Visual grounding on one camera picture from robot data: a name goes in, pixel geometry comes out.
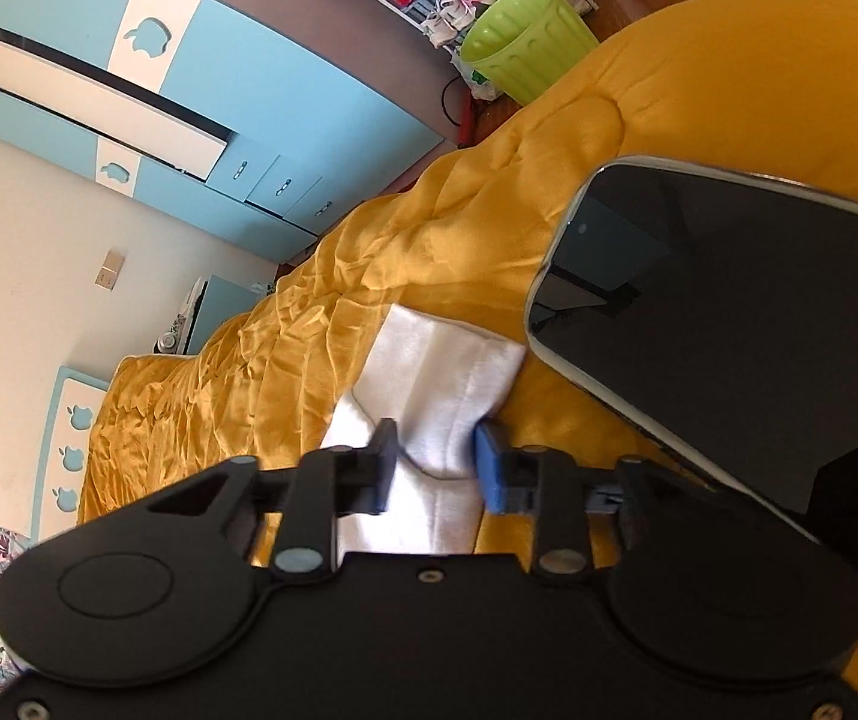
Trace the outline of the white garment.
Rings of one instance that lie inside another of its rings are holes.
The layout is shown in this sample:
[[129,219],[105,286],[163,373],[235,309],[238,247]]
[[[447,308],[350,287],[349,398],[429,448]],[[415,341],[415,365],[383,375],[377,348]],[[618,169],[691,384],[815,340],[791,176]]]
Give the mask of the white garment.
[[403,305],[388,310],[322,440],[325,449],[362,447],[382,419],[398,429],[387,511],[344,517],[341,554],[445,556],[475,549],[483,499],[473,429],[504,403],[523,358],[523,344],[483,328]]

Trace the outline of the blue bedside table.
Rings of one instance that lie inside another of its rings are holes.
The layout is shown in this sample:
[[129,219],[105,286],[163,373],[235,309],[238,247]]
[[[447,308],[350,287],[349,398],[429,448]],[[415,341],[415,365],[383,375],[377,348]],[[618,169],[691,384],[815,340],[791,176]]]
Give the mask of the blue bedside table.
[[155,340],[154,351],[158,355],[198,355],[217,328],[253,309],[265,296],[265,291],[217,275],[198,278],[170,327]]

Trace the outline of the black smartphone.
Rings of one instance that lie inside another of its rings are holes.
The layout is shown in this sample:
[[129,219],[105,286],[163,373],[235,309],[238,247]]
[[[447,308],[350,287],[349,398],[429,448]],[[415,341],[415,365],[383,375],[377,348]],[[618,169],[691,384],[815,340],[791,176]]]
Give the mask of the black smartphone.
[[525,307],[535,355],[858,571],[858,203],[629,156],[575,192]]

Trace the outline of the white blue headboard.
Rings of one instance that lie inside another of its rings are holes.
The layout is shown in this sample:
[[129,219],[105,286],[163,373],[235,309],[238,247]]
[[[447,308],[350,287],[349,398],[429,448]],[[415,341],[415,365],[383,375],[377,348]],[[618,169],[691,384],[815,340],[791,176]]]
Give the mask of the white blue headboard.
[[38,543],[76,525],[89,437],[107,384],[71,367],[56,372],[38,452],[29,538]]

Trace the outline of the green plastic waste bin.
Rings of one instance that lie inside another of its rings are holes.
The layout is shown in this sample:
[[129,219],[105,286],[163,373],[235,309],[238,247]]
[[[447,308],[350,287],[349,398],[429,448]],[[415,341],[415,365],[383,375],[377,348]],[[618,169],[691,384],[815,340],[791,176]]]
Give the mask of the green plastic waste bin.
[[568,0],[497,0],[466,34],[460,59],[526,106],[598,46]]

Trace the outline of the mustard yellow duvet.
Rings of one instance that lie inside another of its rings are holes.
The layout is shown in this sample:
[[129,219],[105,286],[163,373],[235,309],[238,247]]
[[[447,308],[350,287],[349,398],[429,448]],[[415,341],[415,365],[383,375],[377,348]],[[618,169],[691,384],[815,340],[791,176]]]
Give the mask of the mustard yellow duvet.
[[653,154],[813,185],[858,202],[858,0],[689,0],[607,39],[481,145],[369,200],[273,298],[188,359],[123,361],[82,484],[94,522],[234,455],[287,468],[367,433],[341,397],[359,379],[400,421],[442,406],[481,364],[457,340],[422,363],[372,362],[393,305],[449,333],[523,337],[523,306],[572,197],[597,167]]

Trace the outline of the blue white wardrobe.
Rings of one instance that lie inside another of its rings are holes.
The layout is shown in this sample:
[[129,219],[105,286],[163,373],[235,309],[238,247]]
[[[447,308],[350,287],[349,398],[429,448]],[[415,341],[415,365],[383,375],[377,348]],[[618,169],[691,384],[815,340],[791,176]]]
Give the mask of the blue white wardrobe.
[[442,142],[217,0],[0,0],[0,140],[275,262]]

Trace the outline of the wall switch plate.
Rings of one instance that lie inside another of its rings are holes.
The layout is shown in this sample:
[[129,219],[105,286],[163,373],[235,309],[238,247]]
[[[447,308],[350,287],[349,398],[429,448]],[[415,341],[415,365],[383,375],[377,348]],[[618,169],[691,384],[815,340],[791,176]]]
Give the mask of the wall switch plate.
[[118,277],[120,277],[123,265],[125,265],[125,255],[118,252],[118,250],[110,249],[97,271],[97,277],[95,277],[95,284],[97,284],[98,288],[112,291],[115,288]]

